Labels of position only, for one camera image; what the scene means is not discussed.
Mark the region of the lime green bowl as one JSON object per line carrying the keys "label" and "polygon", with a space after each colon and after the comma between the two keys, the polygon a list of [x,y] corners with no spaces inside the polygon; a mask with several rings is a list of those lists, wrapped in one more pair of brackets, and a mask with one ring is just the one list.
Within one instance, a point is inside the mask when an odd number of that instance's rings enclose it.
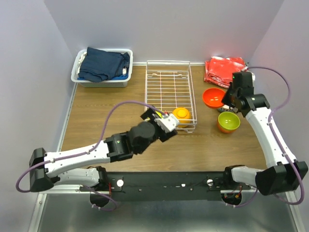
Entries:
{"label": "lime green bowl", "polygon": [[232,112],[222,112],[218,115],[217,123],[228,126],[240,126],[240,118]]}

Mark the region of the yellow orange bowl front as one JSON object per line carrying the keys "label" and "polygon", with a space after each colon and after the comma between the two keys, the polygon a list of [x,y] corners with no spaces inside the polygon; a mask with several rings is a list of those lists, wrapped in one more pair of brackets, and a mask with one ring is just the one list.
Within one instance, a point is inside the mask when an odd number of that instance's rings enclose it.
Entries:
{"label": "yellow orange bowl front", "polygon": [[187,108],[178,107],[172,113],[179,121],[179,128],[185,128],[191,123],[191,113]]}

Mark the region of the white black striped bowl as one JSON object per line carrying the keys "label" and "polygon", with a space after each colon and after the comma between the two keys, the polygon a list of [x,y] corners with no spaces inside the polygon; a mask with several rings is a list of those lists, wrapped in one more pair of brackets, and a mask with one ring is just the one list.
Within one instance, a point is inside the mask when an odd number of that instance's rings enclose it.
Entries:
{"label": "white black striped bowl", "polygon": [[235,109],[233,107],[230,107],[228,105],[223,105],[222,107],[217,109],[218,112],[222,113],[222,112],[232,112],[235,113]]}

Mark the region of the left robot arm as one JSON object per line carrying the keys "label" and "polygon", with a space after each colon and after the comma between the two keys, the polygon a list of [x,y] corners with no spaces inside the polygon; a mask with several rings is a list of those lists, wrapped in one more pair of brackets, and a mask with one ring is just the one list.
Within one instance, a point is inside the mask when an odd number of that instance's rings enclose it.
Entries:
{"label": "left robot arm", "polygon": [[155,141],[165,142],[177,135],[179,121],[174,114],[162,114],[149,108],[141,118],[143,121],[129,131],[114,134],[97,144],[61,152],[35,149],[29,161],[30,192],[69,184],[104,190],[107,185],[105,170],[95,168],[87,172],[82,170],[83,166],[130,159],[142,154]]}

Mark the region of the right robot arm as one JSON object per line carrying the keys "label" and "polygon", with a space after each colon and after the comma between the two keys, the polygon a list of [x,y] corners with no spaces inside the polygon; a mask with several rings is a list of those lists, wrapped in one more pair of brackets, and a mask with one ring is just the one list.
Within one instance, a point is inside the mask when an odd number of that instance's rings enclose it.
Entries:
{"label": "right robot arm", "polygon": [[222,184],[234,189],[239,183],[253,186],[264,195],[274,195],[297,189],[303,190],[302,180],[308,172],[304,161],[298,161],[288,148],[273,119],[265,95],[255,94],[252,73],[240,71],[232,74],[232,82],[222,103],[237,109],[249,122],[265,156],[265,170],[243,165],[225,169]]}

